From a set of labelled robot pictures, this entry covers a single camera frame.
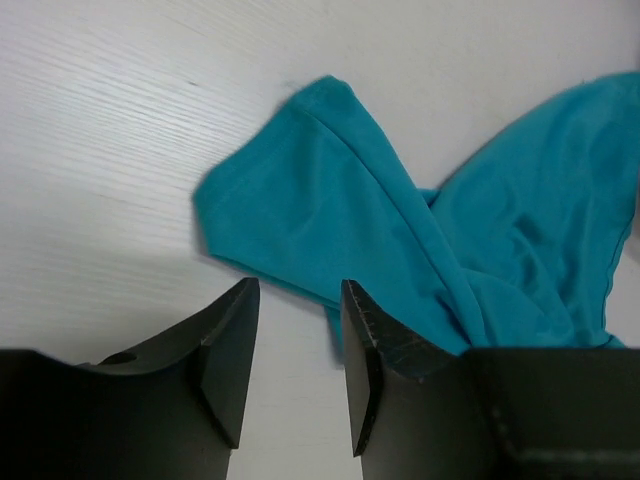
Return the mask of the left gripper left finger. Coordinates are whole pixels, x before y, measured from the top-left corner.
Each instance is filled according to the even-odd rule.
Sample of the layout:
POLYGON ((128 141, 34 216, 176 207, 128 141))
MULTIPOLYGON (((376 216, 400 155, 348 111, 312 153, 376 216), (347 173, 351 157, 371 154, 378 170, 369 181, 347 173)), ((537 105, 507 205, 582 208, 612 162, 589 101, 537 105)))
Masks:
POLYGON ((223 479, 242 431, 260 287, 97 364, 1 353, 5 479, 223 479))

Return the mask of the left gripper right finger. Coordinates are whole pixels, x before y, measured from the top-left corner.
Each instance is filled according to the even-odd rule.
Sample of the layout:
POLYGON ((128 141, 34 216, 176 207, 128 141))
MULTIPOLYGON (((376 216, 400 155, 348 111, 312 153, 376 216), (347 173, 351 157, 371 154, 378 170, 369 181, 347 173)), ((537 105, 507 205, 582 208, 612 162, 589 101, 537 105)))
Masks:
POLYGON ((635 479, 635 349, 455 356, 355 281, 341 321, 353 454, 367 479, 635 479))

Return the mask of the teal t shirt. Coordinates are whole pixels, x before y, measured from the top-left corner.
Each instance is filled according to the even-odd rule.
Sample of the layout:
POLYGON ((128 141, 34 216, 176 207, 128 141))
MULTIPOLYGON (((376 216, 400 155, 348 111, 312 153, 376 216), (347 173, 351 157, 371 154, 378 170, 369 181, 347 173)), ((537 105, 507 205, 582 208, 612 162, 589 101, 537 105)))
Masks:
POLYGON ((633 223, 639 76, 566 90, 436 189, 417 187, 349 85, 288 99, 193 203, 208 253, 322 304, 359 282, 438 347, 604 347, 633 223))

